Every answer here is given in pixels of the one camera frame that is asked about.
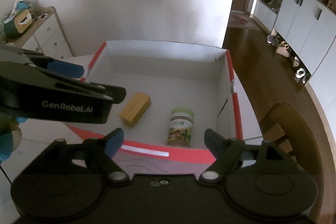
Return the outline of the blue gloved hand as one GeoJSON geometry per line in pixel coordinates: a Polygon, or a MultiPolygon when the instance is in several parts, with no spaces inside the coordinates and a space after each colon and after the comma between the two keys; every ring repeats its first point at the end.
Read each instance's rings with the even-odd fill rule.
{"type": "Polygon", "coordinates": [[[11,118],[1,114],[1,162],[8,160],[11,154],[19,147],[22,141],[21,123],[25,123],[27,118],[11,118]]]}

